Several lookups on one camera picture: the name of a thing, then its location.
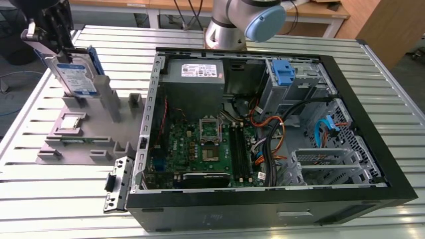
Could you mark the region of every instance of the power supply label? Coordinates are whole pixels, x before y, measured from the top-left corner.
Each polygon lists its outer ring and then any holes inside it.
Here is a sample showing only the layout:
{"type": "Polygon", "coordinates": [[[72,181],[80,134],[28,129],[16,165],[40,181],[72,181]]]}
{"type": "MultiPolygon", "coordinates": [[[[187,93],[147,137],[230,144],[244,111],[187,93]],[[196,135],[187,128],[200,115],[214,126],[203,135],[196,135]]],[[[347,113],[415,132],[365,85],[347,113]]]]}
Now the power supply label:
{"type": "Polygon", "coordinates": [[[216,65],[184,64],[182,76],[186,77],[218,77],[216,65]]]}
{"type": "Polygon", "coordinates": [[[79,96],[92,96],[98,94],[92,80],[86,76],[87,69],[83,65],[58,64],[58,70],[70,90],[79,96]]]}

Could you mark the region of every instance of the blue drive bay latch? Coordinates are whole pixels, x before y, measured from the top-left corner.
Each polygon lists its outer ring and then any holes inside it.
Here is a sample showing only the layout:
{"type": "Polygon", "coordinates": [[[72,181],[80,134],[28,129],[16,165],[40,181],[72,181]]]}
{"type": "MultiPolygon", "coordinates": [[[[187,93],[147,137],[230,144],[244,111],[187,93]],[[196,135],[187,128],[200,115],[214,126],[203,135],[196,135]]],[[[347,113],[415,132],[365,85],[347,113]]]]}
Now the blue drive bay latch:
{"type": "Polygon", "coordinates": [[[291,86],[295,79],[295,68],[287,60],[272,60],[274,72],[280,86],[291,86]]]}

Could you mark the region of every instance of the ram slot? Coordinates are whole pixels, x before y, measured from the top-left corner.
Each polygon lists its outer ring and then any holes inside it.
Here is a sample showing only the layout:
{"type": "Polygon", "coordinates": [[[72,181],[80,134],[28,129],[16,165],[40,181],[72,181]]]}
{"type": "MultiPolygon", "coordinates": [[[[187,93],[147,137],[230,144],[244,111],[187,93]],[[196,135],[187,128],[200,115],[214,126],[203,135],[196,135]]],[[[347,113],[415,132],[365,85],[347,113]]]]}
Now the ram slot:
{"type": "Polygon", "coordinates": [[[244,135],[244,128],[238,128],[238,139],[239,139],[239,156],[240,156],[240,167],[242,167],[242,174],[243,177],[248,180],[250,178],[250,165],[248,165],[248,157],[247,157],[247,141],[244,135]]]}
{"type": "Polygon", "coordinates": [[[239,181],[242,178],[242,170],[240,170],[240,157],[239,157],[239,149],[238,149],[238,135],[236,135],[236,127],[230,128],[230,143],[231,143],[231,154],[232,154],[232,170],[235,181],[239,181]]]}

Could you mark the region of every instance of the motherboard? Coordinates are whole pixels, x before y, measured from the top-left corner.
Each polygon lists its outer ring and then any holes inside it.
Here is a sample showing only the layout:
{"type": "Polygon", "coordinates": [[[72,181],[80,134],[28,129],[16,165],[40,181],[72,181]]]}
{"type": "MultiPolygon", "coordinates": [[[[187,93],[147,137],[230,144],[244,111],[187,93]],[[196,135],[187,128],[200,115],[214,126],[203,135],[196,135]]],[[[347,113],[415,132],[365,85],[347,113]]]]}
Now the motherboard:
{"type": "Polygon", "coordinates": [[[151,157],[150,188],[198,188],[204,180],[212,187],[258,186],[250,154],[254,137],[254,127],[215,118],[174,124],[167,153],[151,157]]]}

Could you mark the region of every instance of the slotted metal table surface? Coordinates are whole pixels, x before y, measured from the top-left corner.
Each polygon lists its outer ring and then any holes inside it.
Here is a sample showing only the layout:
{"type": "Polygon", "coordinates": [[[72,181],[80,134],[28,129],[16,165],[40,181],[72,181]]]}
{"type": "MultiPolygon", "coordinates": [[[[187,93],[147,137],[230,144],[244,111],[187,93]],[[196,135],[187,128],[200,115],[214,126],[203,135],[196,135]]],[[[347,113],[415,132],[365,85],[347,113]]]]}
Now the slotted metal table surface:
{"type": "MultiPolygon", "coordinates": [[[[147,93],[158,46],[204,45],[200,31],[86,26],[74,34],[76,46],[96,47],[120,96],[147,93]]],[[[247,45],[251,51],[335,57],[420,198],[325,228],[147,234],[128,213],[103,214],[110,166],[35,164],[64,106],[63,89],[48,70],[0,143],[0,238],[425,238],[425,118],[368,46],[355,40],[295,36],[247,45]]]]}

